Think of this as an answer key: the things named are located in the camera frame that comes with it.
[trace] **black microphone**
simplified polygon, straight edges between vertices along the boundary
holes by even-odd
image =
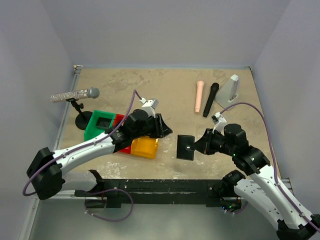
[[[217,94],[218,90],[219,90],[219,84],[216,83],[216,82],[213,83],[211,85],[211,87],[210,87],[210,94],[209,94],[208,100],[206,101],[205,108],[204,108],[204,111],[203,111],[203,116],[205,118],[208,117],[208,114],[210,112],[212,103],[215,100],[215,97],[216,97],[216,94]]]

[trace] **pink toy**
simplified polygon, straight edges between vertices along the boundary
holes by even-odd
[[[195,114],[200,113],[201,98],[202,98],[202,91],[204,89],[204,85],[205,85],[204,81],[198,81],[196,83],[196,97],[195,97],[195,107],[194,107]]]

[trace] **black metal bar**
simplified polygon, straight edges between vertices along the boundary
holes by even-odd
[[[83,114],[83,112],[81,111],[81,109],[83,109],[83,104],[78,104],[77,100],[75,100],[74,98],[71,99],[67,99],[67,102],[70,102],[72,107],[74,107],[74,109],[79,113],[79,115],[82,117],[83,120],[87,120],[86,116]]]
[[[210,179],[97,179],[98,187],[91,192],[106,189],[122,189],[128,192],[135,204],[185,204],[220,207],[219,194],[222,180]],[[76,197],[92,197],[83,191],[75,191]],[[121,204],[129,204],[129,198],[122,192],[112,191],[107,197],[106,208],[120,208]],[[224,197],[236,197],[231,191]],[[88,208],[103,208],[105,203],[100,200],[88,200]]]

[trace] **microphone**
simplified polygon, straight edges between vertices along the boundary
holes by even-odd
[[[219,84],[216,83],[216,82],[213,83],[211,85],[211,87],[210,87],[210,94],[209,94],[208,100],[206,101],[205,108],[204,108],[204,111],[203,111],[203,116],[205,118],[208,117],[208,114],[210,112],[212,103],[215,100],[215,97],[216,97],[216,94],[217,94],[218,90],[219,90]]]
[[[66,101],[68,99],[75,99],[75,100],[87,99],[87,98],[96,99],[97,97],[99,97],[99,95],[100,95],[99,89],[96,87],[91,87],[85,90],[54,94],[54,95],[51,95],[50,100],[52,103],[59,103],[59,102]]]
[[[202,99],[202,92],[204,89],[205,82],[198,81],[196,83],[196,96],[195,96],[195,106],[194,106],[194,113],[199,114],[201,108],[201,99]]]

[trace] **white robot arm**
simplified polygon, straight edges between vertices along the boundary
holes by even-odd
[[[206,155],[223,153],[232,157],[238,169],[243,171],[260,188],[254,187],[239,171],[227,176],[233,181],[234,192],[247,200],[277,230],[280,240],[306,240],[315,234],[312,226],[320,226],[320,215],[312,214],[288,190],[278,177],[267,157],[251,145],[246,133],[238,124],[227,124],[217,112],[212,116],[215,128],[207,128],[203,137],[194,143],[194,149]]]
[[[124,119],[121,126],[107,129],[97,137],[51,152],[47,147],[39,150],[27,170],[29,183],[40,200],[48,199],[61,190],[90,191],[97,183],[92,173],[85,178],[70,172],[75,167],[97,157],[115,153],[131,145],[136,138],[164,138],[173,131],[164,123],[161,114],[155,113],[158,105],[156,99],[140,100],[141,109],[134,110]]]

